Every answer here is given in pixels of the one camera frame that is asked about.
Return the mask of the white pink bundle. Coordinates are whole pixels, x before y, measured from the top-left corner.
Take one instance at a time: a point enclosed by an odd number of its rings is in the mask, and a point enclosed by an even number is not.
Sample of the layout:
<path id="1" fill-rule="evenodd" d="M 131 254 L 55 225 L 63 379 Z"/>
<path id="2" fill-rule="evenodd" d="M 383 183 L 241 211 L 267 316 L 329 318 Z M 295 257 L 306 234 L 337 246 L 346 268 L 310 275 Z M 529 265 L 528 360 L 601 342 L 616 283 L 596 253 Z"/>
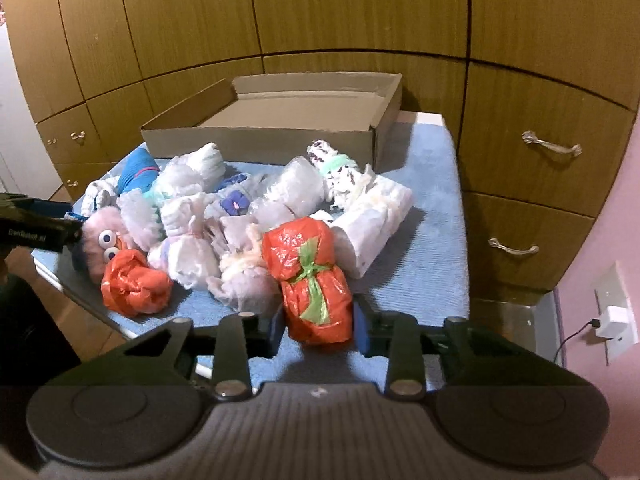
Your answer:
<path id="1" fill-rule="evenodd" d="M 262 232 L 256 223 L 245 230 L 250 246 L 220 257 L 220 277 L 206 280 L 208 291 L 221 304 L 242 315 L 268 316 L 282 304 L 279 285 L 262 258 Z"/>

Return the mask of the pink fluffy plush toy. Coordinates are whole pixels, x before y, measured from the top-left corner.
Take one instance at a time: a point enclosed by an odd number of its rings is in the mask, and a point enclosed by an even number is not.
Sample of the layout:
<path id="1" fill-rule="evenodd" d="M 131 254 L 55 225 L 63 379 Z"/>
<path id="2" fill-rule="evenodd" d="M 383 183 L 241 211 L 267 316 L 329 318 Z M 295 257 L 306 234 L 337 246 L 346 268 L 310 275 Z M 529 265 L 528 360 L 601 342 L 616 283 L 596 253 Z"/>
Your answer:
<path id="1" fill-rule="evenodd" d="M 103 207 L 82 224 L 79 243 L 72 249 L 74 269 L 84 272 L 95 285 L 101 284 L 105 267 L 121 250 L 140 247 L 126 227 L 120 209 Z"/>

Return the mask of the white blue striped sock bundle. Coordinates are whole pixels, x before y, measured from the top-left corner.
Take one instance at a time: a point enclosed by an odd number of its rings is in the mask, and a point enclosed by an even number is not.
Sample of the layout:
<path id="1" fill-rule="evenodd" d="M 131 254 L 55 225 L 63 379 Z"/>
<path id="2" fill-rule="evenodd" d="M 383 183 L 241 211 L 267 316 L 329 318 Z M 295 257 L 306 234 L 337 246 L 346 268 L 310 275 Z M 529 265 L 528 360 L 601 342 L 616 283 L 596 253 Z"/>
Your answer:
<path id="1" fill-rule="evenodd" d="M 84 196 L 82 196 L 80 211 L 67 211 L 65 218 L 85 221 L 98 210 L 108 206 L 115 206 L 118 196 L 117 182 L 118 177 L 92 181 L 87 186 Z"/>

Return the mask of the orange bag with green tie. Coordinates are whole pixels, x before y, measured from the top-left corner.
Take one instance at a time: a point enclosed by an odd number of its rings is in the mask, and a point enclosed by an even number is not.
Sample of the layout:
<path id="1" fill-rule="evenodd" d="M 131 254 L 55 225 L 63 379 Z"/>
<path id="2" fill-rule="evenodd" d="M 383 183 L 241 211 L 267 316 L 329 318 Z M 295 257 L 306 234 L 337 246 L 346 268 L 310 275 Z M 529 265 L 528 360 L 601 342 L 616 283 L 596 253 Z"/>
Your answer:
<path id="1" fill-rule="evenodd" d="M 305 346 L 352 339 L 352 293 L 326 223 L 304 217 L 265 233 L 262 258 L 280 285 L 288 336 Z"/>

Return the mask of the large white bundle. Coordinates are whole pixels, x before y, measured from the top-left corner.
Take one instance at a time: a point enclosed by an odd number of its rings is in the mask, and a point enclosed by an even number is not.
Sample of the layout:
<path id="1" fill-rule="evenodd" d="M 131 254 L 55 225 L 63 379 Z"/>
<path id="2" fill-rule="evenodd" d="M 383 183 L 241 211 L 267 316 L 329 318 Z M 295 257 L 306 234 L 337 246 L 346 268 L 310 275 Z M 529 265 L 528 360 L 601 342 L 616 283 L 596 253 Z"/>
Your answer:
<path id="1" fill-rule="evenodd" d="M 410 188 L 366 167 L 331 224 L 335 261 L 349 278 L 363 278 L 412 204 Z"/>

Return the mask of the white bundle with teal band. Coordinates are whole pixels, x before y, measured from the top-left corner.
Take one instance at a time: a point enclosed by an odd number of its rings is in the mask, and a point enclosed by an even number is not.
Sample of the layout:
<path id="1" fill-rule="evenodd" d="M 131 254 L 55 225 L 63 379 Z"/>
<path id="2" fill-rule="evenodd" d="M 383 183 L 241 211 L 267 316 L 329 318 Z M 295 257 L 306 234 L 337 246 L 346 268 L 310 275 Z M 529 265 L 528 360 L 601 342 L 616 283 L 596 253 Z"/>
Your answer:
<path id="1" fill-rule="evenodd" d="M 165 237 L 160 218 L 160 208 L 152 191 L 143 192 L 140 188 L 119 195 L 117 207 L 122 222 L 142 252 L 148 252 Z"/>

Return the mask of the small orange plastic bag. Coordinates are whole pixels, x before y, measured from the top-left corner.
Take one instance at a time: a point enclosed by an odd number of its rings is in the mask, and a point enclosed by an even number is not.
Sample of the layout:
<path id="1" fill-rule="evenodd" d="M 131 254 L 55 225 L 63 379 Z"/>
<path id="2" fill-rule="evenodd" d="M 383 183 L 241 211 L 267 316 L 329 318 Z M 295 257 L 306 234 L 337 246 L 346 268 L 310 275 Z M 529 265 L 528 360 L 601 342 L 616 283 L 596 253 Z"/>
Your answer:
<path id="1" fill-rule="evenodd" d="M 166 272 L 148 266 L 142 252 L 123 249 L 105 266 L 103 304 L 126 318 L 155 314 L 168 306 L 172 284 Z"/>

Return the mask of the grey sock with purple flower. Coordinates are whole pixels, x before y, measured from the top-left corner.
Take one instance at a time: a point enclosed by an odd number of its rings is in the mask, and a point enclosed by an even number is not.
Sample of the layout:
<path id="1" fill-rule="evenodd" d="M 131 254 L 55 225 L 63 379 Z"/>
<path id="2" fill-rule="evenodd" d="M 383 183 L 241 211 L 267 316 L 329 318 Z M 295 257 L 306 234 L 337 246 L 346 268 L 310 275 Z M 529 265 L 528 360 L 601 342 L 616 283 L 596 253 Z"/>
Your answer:
<path id="1" fill-rule="evenodd" d="M 250 203 L 262 192 L 262 174 L 241 172 L 224 179 L 215 192 L 208 194 L 205 219 L 219 219 L 246 214 Z"/>

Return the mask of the clear plastic bundle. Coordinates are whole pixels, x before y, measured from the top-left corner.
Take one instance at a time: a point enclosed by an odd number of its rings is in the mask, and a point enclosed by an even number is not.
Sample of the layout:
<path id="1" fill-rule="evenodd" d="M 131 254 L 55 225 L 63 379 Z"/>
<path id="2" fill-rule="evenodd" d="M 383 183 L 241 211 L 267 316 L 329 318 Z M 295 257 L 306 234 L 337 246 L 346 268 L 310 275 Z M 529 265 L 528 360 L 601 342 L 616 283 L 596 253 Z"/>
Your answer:
<path id="1" fill-rule="evenodd" d="M 325 199 L 326 186 L 319 170 L 305 157 L 297 156 L 269 177 L 265 192 L 250 203 L 248 213 L 270 230 L 309 216 Z"/>

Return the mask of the white purple patterned sock bundle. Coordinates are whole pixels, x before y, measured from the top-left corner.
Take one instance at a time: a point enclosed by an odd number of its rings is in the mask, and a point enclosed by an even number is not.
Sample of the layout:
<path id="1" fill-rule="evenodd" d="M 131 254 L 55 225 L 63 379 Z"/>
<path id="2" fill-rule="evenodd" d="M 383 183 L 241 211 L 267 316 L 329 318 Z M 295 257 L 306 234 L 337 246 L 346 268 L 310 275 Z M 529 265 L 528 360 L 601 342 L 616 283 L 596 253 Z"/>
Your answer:
<path id="1" fill-rule="evenodd" d="M 367 192 L 375 178 L 370 165 L 361 171 L 353 159 L 334 150 L 325 140 L 315 140 L 308 145 L 307 157 L 321 174 L 332 209 L 346 210 L 351 202 Z"/>

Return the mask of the white plastic bag bundle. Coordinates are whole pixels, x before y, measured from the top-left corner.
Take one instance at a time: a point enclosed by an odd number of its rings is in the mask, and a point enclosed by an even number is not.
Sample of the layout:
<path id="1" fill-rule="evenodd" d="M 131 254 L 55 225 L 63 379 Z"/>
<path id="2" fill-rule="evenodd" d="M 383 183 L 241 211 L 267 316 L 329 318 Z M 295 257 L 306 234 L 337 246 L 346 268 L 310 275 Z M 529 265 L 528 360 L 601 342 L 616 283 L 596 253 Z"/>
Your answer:
<path id="1" fill-rule="evenodd" d="M 211 198 L 199 192 L 164 203 L 160 220 L 165 237 L 146 255 L 151 268 L 165 272 L 187 290 L 206 290 L 207 280 L 220 275 L 204 216 Z"/>

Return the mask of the white fluffy sock bundle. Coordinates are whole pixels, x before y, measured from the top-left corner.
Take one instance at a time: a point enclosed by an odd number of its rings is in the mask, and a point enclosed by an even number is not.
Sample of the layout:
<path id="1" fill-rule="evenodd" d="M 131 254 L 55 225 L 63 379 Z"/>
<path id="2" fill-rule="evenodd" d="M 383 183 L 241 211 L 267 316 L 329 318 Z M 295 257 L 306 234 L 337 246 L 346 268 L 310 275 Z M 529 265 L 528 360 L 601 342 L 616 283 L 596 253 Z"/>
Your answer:
<path id="1" fill-rule="evenodd" d="M 163 198 L 210 193 L 224 178 L 226 166 L 215 143 L 176 156 L 160 170 L 153 191 Z"/>

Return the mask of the brown cardboard box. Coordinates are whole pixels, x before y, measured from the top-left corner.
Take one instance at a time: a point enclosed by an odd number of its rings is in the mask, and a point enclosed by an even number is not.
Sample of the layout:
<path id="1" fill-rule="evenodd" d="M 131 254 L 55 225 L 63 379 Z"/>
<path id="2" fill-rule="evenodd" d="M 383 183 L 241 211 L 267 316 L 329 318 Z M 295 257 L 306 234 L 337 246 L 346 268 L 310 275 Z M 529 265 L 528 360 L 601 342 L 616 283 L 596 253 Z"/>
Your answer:
<path id="1" fill-rule="evenodd" d="M 213 142 L 228 162 L 284 165 L 325 140 L 359 166 L 382 159 L 402 96 L 399 74 L 282 73 L 221 79 L 142 128 L 156 158 Z"/>

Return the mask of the wooden wardrobe with drawers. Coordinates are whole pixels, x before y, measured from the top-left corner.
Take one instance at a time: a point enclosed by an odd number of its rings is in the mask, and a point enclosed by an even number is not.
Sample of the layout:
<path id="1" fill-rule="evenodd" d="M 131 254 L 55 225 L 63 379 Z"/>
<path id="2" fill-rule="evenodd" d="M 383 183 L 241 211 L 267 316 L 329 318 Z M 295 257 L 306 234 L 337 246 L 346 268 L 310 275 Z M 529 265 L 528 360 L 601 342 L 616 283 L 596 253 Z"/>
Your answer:
<path id="1" fill-rule="evenodd" d="M 639 107 L 639 0 L 3 0 L 40 139 L 79 196 L 141 125 L 222 78 L 404 77 L 457 144 L 471 287 L 555 288 L 601 211 Z M 560 155 L 524 131 L 582 147 Z M 82 142 L 72 132 L 86 134 Z M 537 255 L 513 257 L 488 240 Z"/>

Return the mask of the white wall socket plate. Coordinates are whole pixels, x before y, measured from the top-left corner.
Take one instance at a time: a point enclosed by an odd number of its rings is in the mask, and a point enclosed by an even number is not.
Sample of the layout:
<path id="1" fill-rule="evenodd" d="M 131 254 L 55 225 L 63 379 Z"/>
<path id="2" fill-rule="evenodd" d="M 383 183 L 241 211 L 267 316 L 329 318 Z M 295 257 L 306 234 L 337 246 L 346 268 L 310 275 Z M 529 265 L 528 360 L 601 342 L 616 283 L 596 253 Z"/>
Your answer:
<path id="1" fill-rule="evenodd" d="M 596 336 L 605 344 L 605 363 L 615 360 L 639 343 L 639 331 L 620 265 L 612 263 L 594 284 L 599 327 Z"/>

